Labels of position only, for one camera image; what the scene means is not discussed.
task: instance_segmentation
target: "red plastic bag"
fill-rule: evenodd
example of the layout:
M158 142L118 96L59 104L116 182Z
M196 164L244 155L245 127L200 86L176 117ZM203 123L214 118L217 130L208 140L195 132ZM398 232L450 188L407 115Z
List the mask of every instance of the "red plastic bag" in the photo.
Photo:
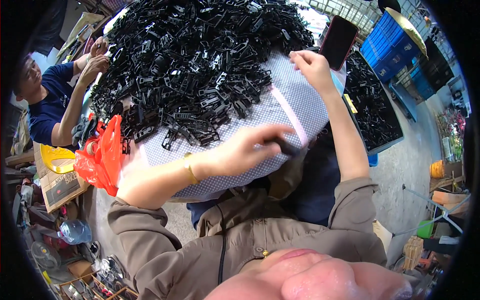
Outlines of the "red plastic bag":
M120 137L121 116L115 115L108 122L105 130L101 128L102 122L97 125L99 137L91 137L87 140L84 150L75 151L75 163L73 169L85 181L99 189L105 189L111 196L116 196L117 184L121 165L125 155L122 154ZM95 154L87 152L87 145L97 143Z

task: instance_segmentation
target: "navy blue t-shirt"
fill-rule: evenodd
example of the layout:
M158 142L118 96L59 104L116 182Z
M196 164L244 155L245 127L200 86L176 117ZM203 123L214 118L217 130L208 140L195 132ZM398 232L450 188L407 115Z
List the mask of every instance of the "navy blue t-shirt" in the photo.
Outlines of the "navy blue t-shirt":
M42 101L28 106L29 129L32 140L52 146L52 130L65 113L73 87L68 84L73 77L73 61L55 65L42 74L42 85L48 95Z

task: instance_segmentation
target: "brown jacket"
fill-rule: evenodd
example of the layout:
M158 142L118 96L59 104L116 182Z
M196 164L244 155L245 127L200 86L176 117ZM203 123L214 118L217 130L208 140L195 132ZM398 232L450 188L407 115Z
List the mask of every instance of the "brown jacket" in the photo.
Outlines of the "brown jacket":
M285 248L310 248L349 262L386 264L382 241L374 234L377 185L368 178L341 182L328 227L297 221L265 190L249 190L222 202L227 228L223 279L238 274L253 259ZM126 269L139 299L206 297L217 286L222 251L220 211L206 211L197 226L200 238L185 246L165 229L167 215L140 209L117 199L108 213L113 232L127 255Z

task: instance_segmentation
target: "wristband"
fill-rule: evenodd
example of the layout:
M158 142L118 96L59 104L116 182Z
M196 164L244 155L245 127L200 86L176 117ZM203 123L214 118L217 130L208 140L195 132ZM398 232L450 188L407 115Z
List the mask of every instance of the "wristband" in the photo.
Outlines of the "wristband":
M193 171L192 171L192 166L190 165L190 161L188 160L188 157L190 157L192 155L191 152L187 152L185 153L185 155L183 156L183 161L184 161L184 167L185 169L188 170L188 172L190 173L190 179L192 180L192 184L198 184L199 181L197 180L197 178L195 177L195 175L193 174Z

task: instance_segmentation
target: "blue polka dot fabric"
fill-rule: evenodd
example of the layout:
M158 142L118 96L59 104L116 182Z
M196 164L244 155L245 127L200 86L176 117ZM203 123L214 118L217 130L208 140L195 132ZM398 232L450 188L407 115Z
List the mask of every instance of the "blue polka dot fabric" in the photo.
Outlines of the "blue polka dot fabric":
M293 70L289 58L280 52L273 52L263 65L272 71L273 84L282 93L300 121L309 140L316 136L328 122L328 114L322 98L307 82L300 71ZM346 79L346 65L335 72L331 70L335 86L340 94L343 93ZM170 151L162 148L162 142L167 134L166 128L159 128L158 132L143 141L149 165L157 166L173 160L181 159L186 152L201 152L219 145L229 139L240 127L255 127L261 124L286 124L291 127L287 114L275 97L266 89L260 95L261 102L252 106L252 114L245 119L237 119L231 115L231 122L218 128L220 141L207 147L190 146L187 141L178 138L172 143ZM287 137L287 140L301 147L297 135ZM259 164L254 169L235 177L210 177L199 184L190 185L174 195L178 198L191 198L197 201L207 201L218 198L218 192L236 186L243 186L254 179L266 176L280 168L288 159L286 155L277 155Z

